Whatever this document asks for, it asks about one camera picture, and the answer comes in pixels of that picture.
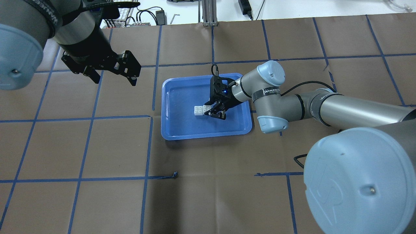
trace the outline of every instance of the white lego brick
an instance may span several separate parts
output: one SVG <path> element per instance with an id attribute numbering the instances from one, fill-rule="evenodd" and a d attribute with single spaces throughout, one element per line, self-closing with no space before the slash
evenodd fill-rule
<path id="1" fill-rule="evenodd" d="M 204 115 L 205 112 L 209 111 L 211 106 L 203 105 L 203 106 L 194 106 L 193 107 L 193 114 L 194 115 Z"/>

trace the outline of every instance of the white floor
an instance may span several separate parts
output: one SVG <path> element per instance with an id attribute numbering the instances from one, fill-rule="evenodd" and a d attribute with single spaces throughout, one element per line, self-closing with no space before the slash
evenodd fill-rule
<path id="1" fill-rule="evenodd" d="M 165 10 L 167 23 L 170 24 L 174 14 L 176 16 L 172 24 L 189 24 L 198 22 L 198 1 L 195 2 L 167 2 L 167 0 L 139 0 L 139 9 L 160 6 Z M 263 0 L 249 0 L 256 18 Z M 394 0 L 399 5 L 407 4 L 416 11 L 416 0 Z M 406 12 L 393 6 L 388 0 L 265 0 L 259 19 L 285 19 L 303 17 L 325 17 L 341 15 L 372 15 Z M 217 0 L 218 21 L 242 21 L 250 20 L 241 14 L 238 0 Z M 142 14 L 142 22 L 154 20 L 147 14 Z"/>

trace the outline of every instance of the metal post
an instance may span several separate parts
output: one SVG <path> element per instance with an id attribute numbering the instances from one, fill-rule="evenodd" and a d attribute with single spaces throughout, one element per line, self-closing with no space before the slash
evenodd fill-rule
<path id="1" fill-rule="evenodd" d="M 202 25 L 217 26 L 217 0 L 202 0 Z"/>

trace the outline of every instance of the blue tray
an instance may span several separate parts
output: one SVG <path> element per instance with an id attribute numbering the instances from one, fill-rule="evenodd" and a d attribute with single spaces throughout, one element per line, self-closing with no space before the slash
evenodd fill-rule
<path id="1" fill-rule="evenodd" d="M 221 74 L 238 79 L 238 73 Z M 161 133 L 166 140 L 194 139 L 247 134 L 251 131 L 248 101 L 229 109 L 226 120 L 207 115 L 195 116 L 194 106 L 209 100 L 212 75 L 182 77 L 166 80 L 162 85 Z"/>

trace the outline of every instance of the white cable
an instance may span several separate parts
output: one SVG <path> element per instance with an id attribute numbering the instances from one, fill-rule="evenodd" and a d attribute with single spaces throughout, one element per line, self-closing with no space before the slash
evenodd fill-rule
<path id="1" fill-rule="evenodd" d="M 399 4 L 395 3 L 394 0 L 389 0 L 389 2 L 391 4 L 393 4 L 395 7 L 398 7 L 400 9 L 406 10 L 407 12 L 412 12 L 413 11 L 413 9 L 410 8 L 407 4 L 405 4 L 404 6 L 400 6 Z"/>

